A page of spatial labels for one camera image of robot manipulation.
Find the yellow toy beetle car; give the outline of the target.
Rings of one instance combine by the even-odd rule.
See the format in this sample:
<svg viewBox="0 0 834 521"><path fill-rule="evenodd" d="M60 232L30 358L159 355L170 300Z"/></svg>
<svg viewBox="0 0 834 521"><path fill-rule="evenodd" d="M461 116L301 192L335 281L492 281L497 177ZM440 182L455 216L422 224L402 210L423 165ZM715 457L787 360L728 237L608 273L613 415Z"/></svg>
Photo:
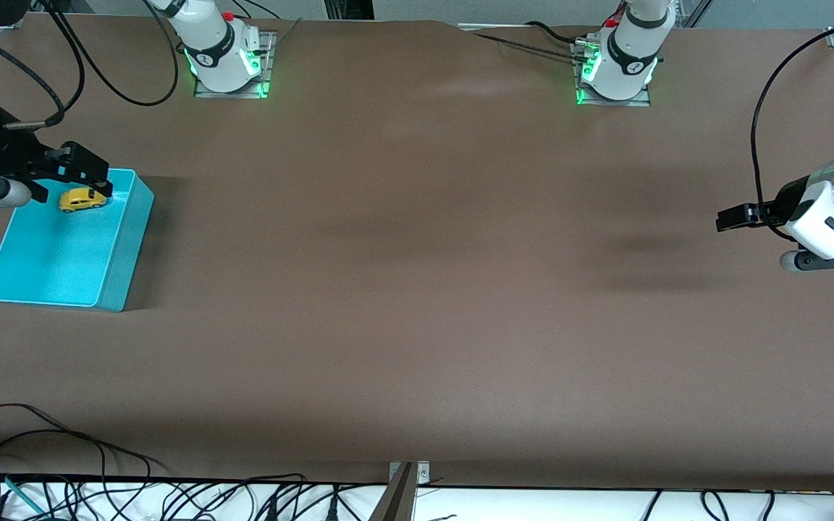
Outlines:
<svg viewBox="0 0 834 521"><path fill-rule="evenodd" d="M77 212L103 208L109 199L95 189L77 187L63 192L57 201L57 207L62 212Z"/></svg>

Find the teal plastic bin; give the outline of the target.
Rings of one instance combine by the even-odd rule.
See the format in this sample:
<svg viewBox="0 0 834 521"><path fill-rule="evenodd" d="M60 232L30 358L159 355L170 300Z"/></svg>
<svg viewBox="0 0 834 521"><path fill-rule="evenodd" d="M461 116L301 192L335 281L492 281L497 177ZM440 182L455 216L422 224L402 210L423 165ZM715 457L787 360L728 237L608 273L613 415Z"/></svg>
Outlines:
<svg viewBox="0 0 834 521"><path fill-rule="evenodd" d="M123 311L153 205L132 169L110 169L112 197L96 210L63 212L72 185L43 180L49 201L16 208L0 244L0 302Z"/></svg>

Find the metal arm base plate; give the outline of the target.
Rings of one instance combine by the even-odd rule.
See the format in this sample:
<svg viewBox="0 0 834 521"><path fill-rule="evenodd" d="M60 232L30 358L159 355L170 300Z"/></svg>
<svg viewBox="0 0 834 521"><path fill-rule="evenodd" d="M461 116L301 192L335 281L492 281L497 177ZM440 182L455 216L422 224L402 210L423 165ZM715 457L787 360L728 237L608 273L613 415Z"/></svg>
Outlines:
<svg viewBox="0 0 834 521"><path fill-rule="evenodd" d="M277 30L265 30L261 32L261 49L255 52L255 56L249 62L255 75L250 82L241 89L229 93L217 93L211 91L195 77L193 96L195 98L212 99L265 99L269 97L271 89L272 70L276 56L276 43L279 33Z"/></svg>
<svg viewBox="0 0 834 521"><path fill-rule="evenodd" d="M579 38L570 45L575 63L576 103L597 106L651 106L649 82L657 59L636 74L626 74L619 64L603 54L599 44Z"/></svg>

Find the black background post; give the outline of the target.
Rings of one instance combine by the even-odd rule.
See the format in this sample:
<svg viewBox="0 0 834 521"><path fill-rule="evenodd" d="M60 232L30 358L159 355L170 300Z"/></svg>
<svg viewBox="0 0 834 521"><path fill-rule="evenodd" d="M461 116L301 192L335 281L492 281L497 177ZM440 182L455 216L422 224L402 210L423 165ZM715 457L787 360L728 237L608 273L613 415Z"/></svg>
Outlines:
<svg viewBox="0 0 834 521"><path fill-rule="evenodd" d="M328 20L375 20L373 0L322 0Z"/></svg>

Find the small metal bracket plate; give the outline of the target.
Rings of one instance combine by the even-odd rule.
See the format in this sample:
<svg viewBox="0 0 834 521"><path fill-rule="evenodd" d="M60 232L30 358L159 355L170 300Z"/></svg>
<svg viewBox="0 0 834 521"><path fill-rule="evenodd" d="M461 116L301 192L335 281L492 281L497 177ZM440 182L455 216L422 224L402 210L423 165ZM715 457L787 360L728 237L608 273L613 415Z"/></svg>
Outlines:
<svg viewBox="0 0 834 521"><path fill-rule="evenodd" d="M400 471L403 466L406 465L405 461L393 461L389 464L389 472L388 472L388 481L394 478L397 475L397 472ZM413 462L413 467L415 469L417 475L417 484L420 486L426 485L431 480L431 465L428 461L415 461Z"/></svg>

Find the grey metal post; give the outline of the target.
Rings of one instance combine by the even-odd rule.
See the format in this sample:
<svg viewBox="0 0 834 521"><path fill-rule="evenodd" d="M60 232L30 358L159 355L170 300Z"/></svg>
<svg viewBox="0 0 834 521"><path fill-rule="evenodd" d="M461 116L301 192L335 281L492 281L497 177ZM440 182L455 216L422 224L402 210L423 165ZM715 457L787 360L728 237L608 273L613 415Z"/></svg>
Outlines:
<svg viewBox="0 0 834 521"><path fill-rule="evenodd" d="M420 462L395 462L390 479L368 521L413 521Z"/></svg>

